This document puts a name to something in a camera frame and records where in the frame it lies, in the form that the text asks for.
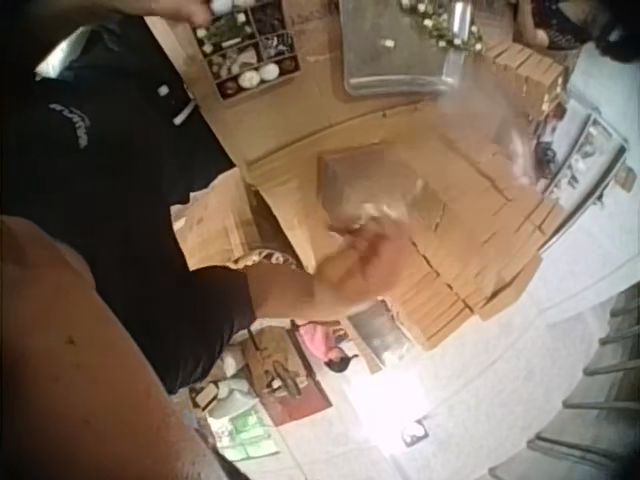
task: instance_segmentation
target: cardboard box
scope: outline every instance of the cardboard box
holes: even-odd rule
[[[502,42],[487,49],[491,70],[522,97],[529,115],[542,118],[559,98],[565,69],[552,59],[517,43]]]
[[[255,261],[254,254],[261,252],[278,253],[283,262],[300,265],[273,212],[238,169],[218,177],[174,220],[174,228],[192,270],[207,265],[239,267]]]

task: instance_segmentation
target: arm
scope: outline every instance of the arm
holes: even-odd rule
[[[211,17],[204,0],[5,0],[2,58],[10,66],[7,70],[24,78],[79,27],[114,13],[161,16],[193,25],[206,25]]]
[[[531,13],[531,0],[520,0],[518,2],[518,27],[522,32],[524,41],[532,47],[546,48],[549,45],[549,38],[544,30],[536,28],[533,23]]]
[[[306,321],[344,318],[395,287],[411,248],[402,225],[371,220],[346,234],[341,248],[323,259],[313,275],[284,265],[248,267],[255,314]]]
[[[2,222],[3,463],[17,478],[225,478],[90,281]]]

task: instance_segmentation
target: dark hair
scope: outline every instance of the dark hair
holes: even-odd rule
[[[326,362],[324,362],[324,364],[332,372],[342,373],[346,371],[347,368],[349,368],[349,365],[351,364],[351,360],[353,360],[356,357],[357,355],[354,355],[352,357],[345,356],[340,358],[340,360],[327,360]]]
[[[218,450],[212,449],[213,453],[222,468],[227,480],[251,480],[247,477],[242,470],[235,466],[235,464],[227,457],[222,455]]]
[[[602,55],[616,62],[631,63],[640,60],[637,2],[609,0],[602,3],[609,10],[611,19],[595,39],[596,48]]]

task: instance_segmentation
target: woman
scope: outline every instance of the woman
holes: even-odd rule
[[[612,60],[627,63],[640,59],[637,2],[518,0],[517,3],[517,24],[528,45],[566,51],[594,41],[598,50]]]

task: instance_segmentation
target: stack of cardboard boxes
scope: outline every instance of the stack of cardboard boxes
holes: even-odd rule
[[[559,100],[565,68],[551,58],[510,41],[489,47],[484,57],[494,73],[522,97],[534,119],[542,118]]]
[[[248,181],[309,271],[340,241],[329,233],[318,199],[319,159],[354,147],[375,155],[386,146],[426,187],[412,205],[414,256],[388,301],[413,339],[433,348],[474,314],[491,318],[520,296],[563,212],[518,184],[510,161],[482,135],[441,127],[433,103],[398,107],[327,129],[248,166]]]

